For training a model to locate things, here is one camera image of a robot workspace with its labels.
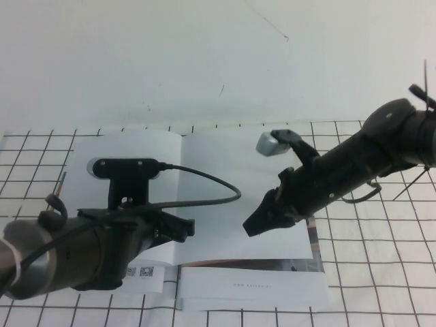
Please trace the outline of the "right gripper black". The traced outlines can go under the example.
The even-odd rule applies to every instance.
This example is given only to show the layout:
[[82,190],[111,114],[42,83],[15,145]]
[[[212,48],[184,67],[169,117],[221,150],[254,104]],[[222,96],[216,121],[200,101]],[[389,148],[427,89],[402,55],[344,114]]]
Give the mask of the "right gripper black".
[[292,214],[310,216],[331,202],[361,186],[367,180],[364,155],[360,151],[337,148],[283,178],[278,187],[266,192],[260,206],[243,223],[248,236],[295,225]]

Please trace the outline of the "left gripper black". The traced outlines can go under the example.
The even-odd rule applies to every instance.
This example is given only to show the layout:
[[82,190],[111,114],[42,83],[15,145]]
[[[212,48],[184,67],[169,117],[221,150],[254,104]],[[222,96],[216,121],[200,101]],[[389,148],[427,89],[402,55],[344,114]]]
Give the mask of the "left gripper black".
[[143,251],[174,241],[183,243],[195,234],[195,220],[170,216],[170,230],[162,230],[157,213],[116,218],[102,225],[103,259],[96,275],[78,286],[79,290],[115,290],[122,286],[129,263]]

